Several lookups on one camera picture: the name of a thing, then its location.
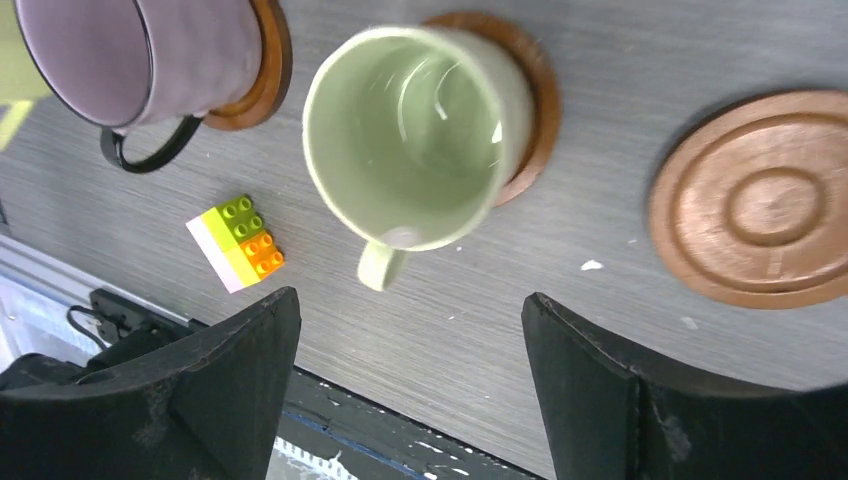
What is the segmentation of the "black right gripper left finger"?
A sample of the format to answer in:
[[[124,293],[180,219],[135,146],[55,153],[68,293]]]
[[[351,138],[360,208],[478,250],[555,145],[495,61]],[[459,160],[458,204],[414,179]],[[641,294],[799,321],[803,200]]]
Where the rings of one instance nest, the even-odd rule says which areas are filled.
[[[301,332],[281,288],[183,337],[136,331],[85,365],[1,375],[5,479],[262,479]]]

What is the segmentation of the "light green mug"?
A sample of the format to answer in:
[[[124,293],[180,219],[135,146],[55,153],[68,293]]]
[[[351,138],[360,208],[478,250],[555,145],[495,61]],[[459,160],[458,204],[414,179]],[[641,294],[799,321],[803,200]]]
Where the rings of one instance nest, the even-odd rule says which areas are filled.
[[[35,104],[52,94],[32,61],[14,2],[1,2],[1,150],[5,150]]]

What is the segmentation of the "pale green mug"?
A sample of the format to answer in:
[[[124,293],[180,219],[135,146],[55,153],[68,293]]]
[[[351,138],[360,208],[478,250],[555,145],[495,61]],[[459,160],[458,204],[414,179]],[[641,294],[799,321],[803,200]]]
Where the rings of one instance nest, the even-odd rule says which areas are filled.
[[[332,52],[307,94],[303,149],[325,204],[366,243],[359,280],[385,290],[410,253],[474,230],[533,124],[526,76],[473,33],[379,26]]]

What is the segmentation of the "purple mug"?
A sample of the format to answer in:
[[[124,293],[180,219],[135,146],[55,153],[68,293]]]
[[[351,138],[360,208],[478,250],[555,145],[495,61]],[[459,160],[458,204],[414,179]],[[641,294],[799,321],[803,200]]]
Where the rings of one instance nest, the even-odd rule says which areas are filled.
[[[256,83],[262,37],[250,1],[16,1],[28,53],[52,92],[100,129],[112,165],[163,168],[206,114],[242,100]],[[128,133],[177,118],[154,153],[124,154]]]

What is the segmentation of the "large brown wooden coaster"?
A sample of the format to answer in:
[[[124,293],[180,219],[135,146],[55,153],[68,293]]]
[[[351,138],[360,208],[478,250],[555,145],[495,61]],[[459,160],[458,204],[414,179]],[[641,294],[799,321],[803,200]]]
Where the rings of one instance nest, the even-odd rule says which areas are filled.
[[[692,290],[753,309],[847,293],[847,94],[749,97],[669,151],[648,201],[651,239]]]

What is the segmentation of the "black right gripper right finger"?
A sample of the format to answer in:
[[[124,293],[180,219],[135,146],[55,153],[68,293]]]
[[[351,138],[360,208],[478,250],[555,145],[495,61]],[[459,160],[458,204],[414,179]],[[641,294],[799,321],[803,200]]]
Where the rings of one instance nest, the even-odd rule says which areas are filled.
[[[847,388],[709,372],[534,293],[521,321],[560,479],[843,479]]]

